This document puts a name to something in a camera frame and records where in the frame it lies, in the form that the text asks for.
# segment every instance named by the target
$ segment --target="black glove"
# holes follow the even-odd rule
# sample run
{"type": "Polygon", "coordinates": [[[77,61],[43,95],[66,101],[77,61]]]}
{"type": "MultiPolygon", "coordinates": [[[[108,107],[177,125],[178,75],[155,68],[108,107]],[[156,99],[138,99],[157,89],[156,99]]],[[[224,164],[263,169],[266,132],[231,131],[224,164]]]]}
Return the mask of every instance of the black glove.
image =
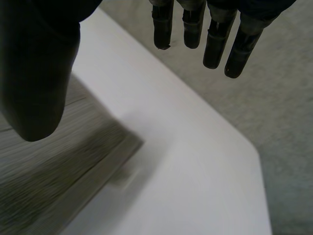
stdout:
{"type": "MultiPolygon", "coordinates": [[[[153,5],[154,42],[159,49],[168,49],[171,41],[174,0],[149,0],[153,5]]],[[[184,42],[197,48],[200,42],[206,3],[211,14],[203,64],[209,69],[218,67],[237,9],[241,24],[229,55],[225,75],[238,77],[243,71],[263,29],[295,0],[177,0],[184,8],[184,42]]]]}

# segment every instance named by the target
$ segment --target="gray carpet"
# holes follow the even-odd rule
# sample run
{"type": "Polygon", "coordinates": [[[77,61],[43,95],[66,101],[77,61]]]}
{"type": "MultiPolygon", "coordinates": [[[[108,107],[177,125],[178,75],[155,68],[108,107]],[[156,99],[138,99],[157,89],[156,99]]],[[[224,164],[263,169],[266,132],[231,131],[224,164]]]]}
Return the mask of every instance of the gray carpet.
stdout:
{"type": "Polygon", "coordinates": [[[313,1],[297,0],[263,33],[243,74],[224,76],[237,18],[220,66],[202,65],[209,12],[197,49],[183,44],[176,4],[171,48],[153,43],[148,0],[110,0],[101,7],[257,147],[273,230],[313,234],[313,1]]]}
{"type": "Polygon", "coordinates": [[[139,145],[74,78],[48,138],[25,142],[0,115],[0,234],[57,234],[139,145]]]}

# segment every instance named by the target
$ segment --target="robotic hand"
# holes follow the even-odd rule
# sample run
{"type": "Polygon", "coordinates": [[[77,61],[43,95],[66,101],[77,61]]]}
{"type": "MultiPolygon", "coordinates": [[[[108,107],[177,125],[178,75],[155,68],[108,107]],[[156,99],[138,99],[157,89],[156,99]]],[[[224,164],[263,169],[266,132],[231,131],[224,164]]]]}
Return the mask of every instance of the robotic hand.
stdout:
{"type": "MultiPolygon", "coordinates": [[[[211,25],[203,64],[219,65],[237,9],[241,24],[225,67],[235,78],[242,72],[263,29],[295,0],[178,0],[184,8],[184,41],[199,45],[208,5],[211,25]]],[[[0,0],[0,108],[26,141],[38,141],[57,128],[67,84],[80,41],[79,22],[101,0],[0,0]]],[[[154,41],[169,48],[174,0],[150,0],[154,41]]]]}
{"type": "MultiPolygon", "coordinates": [[[[174,0],[149,0],[153,5],[154,42],[168,49],[171,40],[174,0]]],[[[225,66],[225,75],[237,78],[243,71],[262,31],[295,0],[177,0],[183,7],[184,42],[191,49],[200,42],[206,4],[211,14],[203,64],[216,69],[220,63],[237,10],[241,23],[225,66]]]]}

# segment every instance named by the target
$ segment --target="dark fabric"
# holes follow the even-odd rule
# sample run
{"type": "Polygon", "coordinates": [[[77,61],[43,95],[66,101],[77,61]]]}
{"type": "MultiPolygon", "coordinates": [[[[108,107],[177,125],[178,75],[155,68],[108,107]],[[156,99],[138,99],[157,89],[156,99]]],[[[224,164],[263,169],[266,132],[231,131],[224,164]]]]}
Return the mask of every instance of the dark fabric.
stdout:
{"type": "Polygon", "coordinates": [[[258,20],[271,20],[289,8],[296,0],[240,0],[238,9],[258,20]]]}
{"type": "Polygon", "coordinates": [[[41,12],[54,20],[81,22],[89,17],[102,0],[33,0],[41,12]]]}
{"type": "Polygon", "coordinates": [[[289,8],[296,0],[207,0],[220,9],[238,8],[240,12],[258,19],[271,20],[289,8]]]}

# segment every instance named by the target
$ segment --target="white table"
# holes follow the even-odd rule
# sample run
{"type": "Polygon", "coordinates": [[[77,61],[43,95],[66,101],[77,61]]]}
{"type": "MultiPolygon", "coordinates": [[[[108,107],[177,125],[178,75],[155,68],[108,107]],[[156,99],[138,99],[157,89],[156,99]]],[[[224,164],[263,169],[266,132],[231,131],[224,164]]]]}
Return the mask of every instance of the white table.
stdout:
{"type": "Polygon", "coordinates": [[[81,31],[74,73],[145,144],[63,235],[271,234],[251,143],[101,10],[81,31]]]}

